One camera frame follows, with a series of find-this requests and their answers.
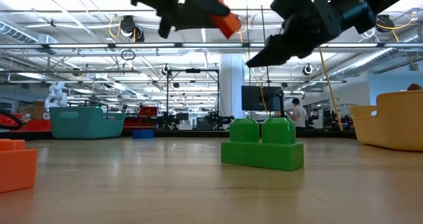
person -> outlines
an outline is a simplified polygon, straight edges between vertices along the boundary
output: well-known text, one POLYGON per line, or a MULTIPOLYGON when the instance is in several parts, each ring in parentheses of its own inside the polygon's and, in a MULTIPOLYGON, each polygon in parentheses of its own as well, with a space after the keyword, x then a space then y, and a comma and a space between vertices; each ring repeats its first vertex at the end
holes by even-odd
POLYGON ((299 105, 298 98, 293 99, 292 104, 294 108, 292 110, 292 114, 289 116, 295 122, 295 129, 297 130, 297 132, 305 131, 305 121, 309 119, 307 111, 305 111, 305 109, 301 105, 299 105))
POLYGON ((422 87, 418 84, 411 84, 410 86, 408 86, 407 91, 417 91, 417 90, 422 90, 422 87))

green toy brick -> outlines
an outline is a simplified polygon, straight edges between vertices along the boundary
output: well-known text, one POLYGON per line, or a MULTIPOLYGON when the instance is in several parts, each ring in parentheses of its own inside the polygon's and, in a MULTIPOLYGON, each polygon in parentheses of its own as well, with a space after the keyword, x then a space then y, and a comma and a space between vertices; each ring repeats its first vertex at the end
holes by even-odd
POLYGON ((262 142, 294 144, 295 123, 289 118, 268 118, 262 124, 262 142))
POLYGON ((225 141, 221 144, 221 162, 294 171, 304 166, 304 148, 301 143, 281 145, 225 141))
POLYGON ((251 118, 237 118, 229 125, 229 140, 257 142, 260 138, 258 122, 251 118))

teal basket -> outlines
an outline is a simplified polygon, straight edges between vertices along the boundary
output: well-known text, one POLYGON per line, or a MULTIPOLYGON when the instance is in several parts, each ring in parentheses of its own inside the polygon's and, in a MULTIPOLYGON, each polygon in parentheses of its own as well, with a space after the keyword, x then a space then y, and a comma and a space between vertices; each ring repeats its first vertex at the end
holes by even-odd
POLYGON ((101 139, 119 137, 125 114, 103 113, 100 108, 50 108, 56 139, 101 139))

ceiling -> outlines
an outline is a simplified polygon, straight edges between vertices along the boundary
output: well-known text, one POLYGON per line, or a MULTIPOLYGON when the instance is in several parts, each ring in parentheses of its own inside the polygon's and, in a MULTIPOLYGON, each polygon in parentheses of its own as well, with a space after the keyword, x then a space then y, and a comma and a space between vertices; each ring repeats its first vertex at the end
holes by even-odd
MULTIPOLYGON (((128 43, 131 42, 128 37, 122 35, 113 37, 112 34, 117 34, 118 22, 124 15, 133 15, 135 22, 142 28, 145 34, 145 43, 155 42, 257 42, 263 43, 265 38, 271 34, 277 34, 281 30, 282 19, 272 10, 270 10, 270 3, 273 0, 248 0, 248 13, 246 0, 224 0, 233 12, 240 16, 243 23, 243 29, 240 33, 236 33, 229 40, 227 40, 222 33, 217 29, 197 29, 197 30, 183 30, 172 31, 167 40, 161 38, 157 34, 160 18, 155 16, 155 11, 151 8, 138 4, 134 7, 130 5, 130 0, 0 0, 0 21, 6 20, 13 23, 16 27, 25 30, 29 34, 46 34, 55 38, 60 44, 79 44, 79 43, 128 43), (263 10, 260 9, 260 2, 263 2, 263 10), (249 30, 245 27, 247 19, 251 25, 249 30)), ((397 26, 408 24, 411 18, 411 10, 414 9, 414 15, 409 27, 399 30, 399 34, 409 30, 415 25, 418 25, 423 18, 423 0, 402 0, 397 4, 387 9, 384 13, 389 14, 397 26)), ((355 29, 347 30, 337 39, 332 42, 376 42, 389 41, 393 39, 391 33, 379 33, 375 31, 366 32, 365 35, 359 35, 355 29)), ((20 43, 8 36, 0 35, 1 43, 20 43)), ((72 50, 58 50, 59 52, 73 53, 72 50)), ((23 51, 10 50, 7 53, 13 53, 17 57, 23 57, 34 65, 28 66, 20 64, 17 68, 29 69, 45 69, 50 61, 50 66, 55 65, 54 69, 122 69, 124 61, 116 63, 120 56, 104 55, 104 50, 99 50, 101 56, 35 56, 37 51, 23 51)), ((220 54, 222 53, 238 53, 244 54, 245 57, 254 56, 255 52, 249 55, 246 52, 231 50, 182 50, 182 49, 160 49, 160 53, 156 53, 154 49, 137 50, 137 53, 144 56, 138 56, 133 61, 126 64, 126 69, 135 68, 138 73, 123 74, 106 73, 109 79, 113 80, 154 80, 160 81, 164 79, 161 75, 161 68, 167 64, 171 69, 186 69, 186 68, 202 68, 202 69, 218 69, 220 63, 220 54)), ((339 64, 351 59, 352 57, 362 53, 356 52, 325 52, 324 59, 327 61, 327 66, 330 70, 337 67, 339 64)), ((268 69, 269 76, 272 80, 304 80, 302 74, 303 66, 311 64, 316 68, 320 67, 321 58, 318 53, 313 53, 305 59, 292 58, 287 64, 283 66, 274 66, 268 69)), ((266 68, 256 68, 252 72, 258 79, 265 79, 266 68)), ((317 75, 321 75, 321 70, 315 70, 306 80, 312 79, 317 75)), ((195 80, 203 79, 210 81, 202 84, 181 84, 179 88, 171 88, 172 90, 216 90, 217 85, 213 83, 211 75, 207 73, 201 74, 180 74, 178 79, 195 80)), ((63 74, 68 80, 77 81, 85 80, 87 76, 84 74, 80 77, 74 77, 72 74, 63 74)), ((28 79, 28 77, 18 77, 18 79, 28 79)), ((127 88, 137 93, 151 93, 155 96, 163 95, 160 86, 146 83, 128 83, 127 88)), ((102 91, 105 94, 113 93, 113 88, 107 89, 100 85, 91 87, 95 91, 102 91)), ((214 98, 206 98, 210 102, 210 106, 215 102, 214 98)))

black screen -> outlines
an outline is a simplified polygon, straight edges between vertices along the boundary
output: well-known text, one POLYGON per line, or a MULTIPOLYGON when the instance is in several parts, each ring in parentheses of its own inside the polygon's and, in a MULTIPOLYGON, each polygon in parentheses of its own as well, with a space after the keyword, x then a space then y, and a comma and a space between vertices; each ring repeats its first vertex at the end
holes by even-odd
POLYGON ((280 110, 281 87, 262 87, 263 98, 259 86, 243 86, 241 91, 244 111, 264 111, 263 98, 267 111, 280 110))
POLYGON ((176 118, 180 121, 189 120, 187 113, 176 114, 176 118))

